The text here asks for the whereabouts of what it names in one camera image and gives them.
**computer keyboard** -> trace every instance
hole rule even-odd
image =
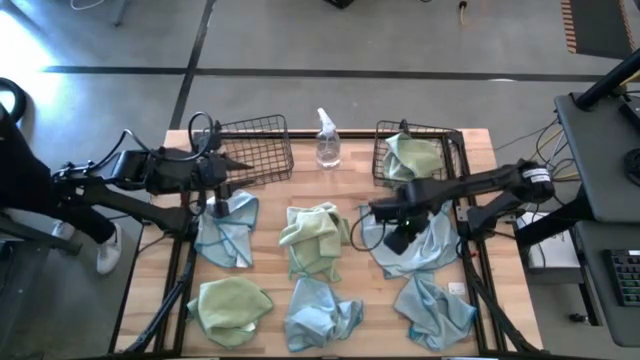
[[[620,306],[640,306],[640,250],[604,250]]]

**pant leg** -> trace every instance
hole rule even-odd
[[[0,206],[68,222],[98,244],[113,235],[113,223],[91,207],[71,207],[60,201],[49,168],[33,155],[15,124],[2,121],[1,115],[0,171]]]

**concrete floor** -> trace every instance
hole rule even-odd
[[[148,144],[162,142],[183,75],[142,74],[132,68],[186,68],[207,0],[132,0],[124,24],[110,22],[111,1],[76,12],[66,0],[4,0],[0,76],[30,95],[21,128],[50,167],[101,157],[123,128]],[[640,12],[627,1],[634,34]],[[218,0],[199,68],[390,70],[519,74],[604,74],[617,61],[567,52],[556,0],[479,0],[457,22],[457,2],[357,0],[337,11],[321,0]],[[38,69],[46,66],[44,73]],[[134,74],[91,74],[81,67],[128,67]],[[588,83],[554,81],[394,80],[196,75],[185,100],[184,128],[195,111],[223,122],[273,113],[289,128],[318,127],[324,107],[342,128],[372,128],[400,120],[457,128],[489,128],[494,145],[553,120],[553,98]],[[501,164],[534,151],[535,137],[497,153]],[[571,199],[575,187],[559,188]],[[556,206],[545,204],[544,210]],[[47,230],[51,220],[18,214]],[[77,258],[25,249],[0,308],[20,304],[0,357],[44,352],[47,359],[105,353],[131,268],[140,225],[122,220],[124,255],[109,277],[95,274],[95,245],[86,237]],[[571,324],[581,312],[577,287],[531,286],[544,346],[555,354],[637,359],[606,328]],[[91,304],[80,307],[80,304]],[[2,315],[6,325],[13,318]]]

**floor mat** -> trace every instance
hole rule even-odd
[[[623,0],[562,0],[562,19],[574,54],[625,59],[636,48]]]

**spray nozzle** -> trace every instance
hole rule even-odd
[[[320,115],[320,121],[322,121],[323,133],[326,134],[336,130],[336,125],[333,123],[333,121],[331,121],[331,118],[329,117],[329,115],[327,115],[327,112],[324,111],[323,108],[318,109],[318,115]]]

